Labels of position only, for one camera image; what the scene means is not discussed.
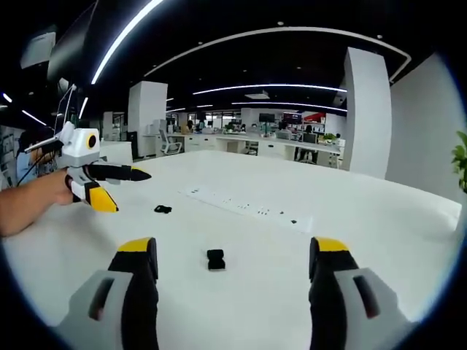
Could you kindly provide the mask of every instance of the cable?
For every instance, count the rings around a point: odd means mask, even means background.
[[[63,95],[63,97],[62,97],[62,98],[60,99],[60,101],[58,102],[57,115],[55,116],[55,125],[54,125],[54,127],[53,127],[53,130],[54,130],[54,134],[53,134],[53,135],[56,134],[55,130],[57,129],[57,120],[58,120],[58,112],[60,111],[60,104],[61,104],[61,102],[63,101],[63,99],[66,97],[66,94],[67,94],[72,88],[73,88],[73,85],[70,86],[70,87],[68,88],[68,90],[65,92],[65,95]]]
[[[36,162],[29,168],[28,172],[26,174],[23,175],[23,177],[21,178],[20,181],[18,181],[18,183],[16,184],[16,187],[18,187],[20,185],[20,183],[24,180],[24,178],[31,172],[31,170],[37,165],[37,163],[45,156],[45,153],[42,153],[42,155],[40,156],[40,158],[38,160],[36,160]]]

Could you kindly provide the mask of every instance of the office desk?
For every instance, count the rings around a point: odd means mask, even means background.
[[[119,245],[158,242],[158,341],[161,349],[308,349],[311,236],[345,242],[419,319],[457,257],[460,204],[393,182],[297,162],[221,152],[190,152],[138,164],[145,182],[105,184],[120,207],[102,214],[77,203],[51,208],[23,233],[4,240],[26,297],[48,324]],[[301,233],[234,214],[185,195],[204,185],[248,203],[288,213],[304,210]],[[163,204],[170,214],[156,214]],[[206,250],[225,252],[226,270],[207,270]]]
[[[340,149],[335,145],[309,144],[306,142],[289,141],[276,138],[263,138],[252,134],[171,134],[174,138],[185,140],[185,151],[195,150],[220,150],[224,152],[240,153],[245,148],[245,143],[258,142],[258,155],[271,158],[293,160],[295,148],[300,147],[318,152],[340,155]]]

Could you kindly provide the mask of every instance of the person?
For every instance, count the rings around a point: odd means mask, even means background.
[[[73,203],[73,194],[66,186],[65,179],[66,170],[62,169],[1,191],[0,237],[21,232],[53,204],[64,206]]]
[[[341,146],[342,140],[341,140],[341,134],[337,133],[336,138],[333,140],[333,144],[336,144],[338,146]]]
[[[311,134],[313,133],[313,128],[311,125],[307,125],[306,128],[305,128],[305,134]],[[302,134],[301,135],[301,141],[304,140],[304,135]],[[311,152],[312,153],[312,163],[316,164],[317,162],[317,156],[318,156],[318,152],[316,151],[309,151],[307,149],[300,149],[300,157],[298,158],[298,162],[301,162],[305,156]],[[297,158],[297,154],[298,154],[298,148],[296,148],[295,150],[295,159]]]
[[[279,125],[277,126],[278,130],[276,131],[281,133],[281,135],[286,135],[286,137],[291,140],[292,139],[292,131],[290,131],[288,128],[287,128],[287,122],[280,122]]]
[[[39,177],[39,167],[49,163],[53,159],[53,154],[42,154],[42,149],[38,148],[30,153],[26,149],[39,141],[39,133],[34,131],[24,131],[18,139],[19,148],[16,154],[16,177],[22,184],[30,182]]]
[[[193,121],[188,120],[186,124],[182,126],[182,134],[186,135],[189,133],[193,133]]]

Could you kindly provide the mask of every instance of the black small object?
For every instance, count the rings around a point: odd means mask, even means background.
[[[225,270],[225,261],[222,259],[210,260],[207,263],[208,270]]]
[[[211,249],[206,253],[209,262],[207,268],[209,270],[223,270],[225,269],[224,251],[222,249]]]
[[[224,251],[222,249],[211,249],[207,251],[207,258],[211,259],[222,259],[224,257]]]
[[[168,214],[172,211],[172,207],[171,206],[162,206],[162,205],[159,205],[159,206],[156,206],[154,211],[156,213],[164,213],[164,214]]]

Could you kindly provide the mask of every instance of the white column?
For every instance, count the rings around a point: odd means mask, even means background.
[[[188,122],[188,113],[179,113],[178,114],[178,126],[181,127],[182,125]]]
[[[257,123],[257,120],[254,120],[253,113],[251,108],[242,108],[240,110],[242,113],[242,124],[245,124],[249,128],[253,123]]]
[[[344,67],[347,139],[342,168],[384,179],[392,131],[385,59],[381,55],[349,47]]]
[[[154,120],[166,119],[167,84],[140,82],[130,89],[128,101],[128,131],[138,133],[140,157],[155,153],[155,140],[144,137]]]
[[[104,118],[102,120],[102,139],[112,139],[112,128],[114,125],[114,112],[104,112]]]

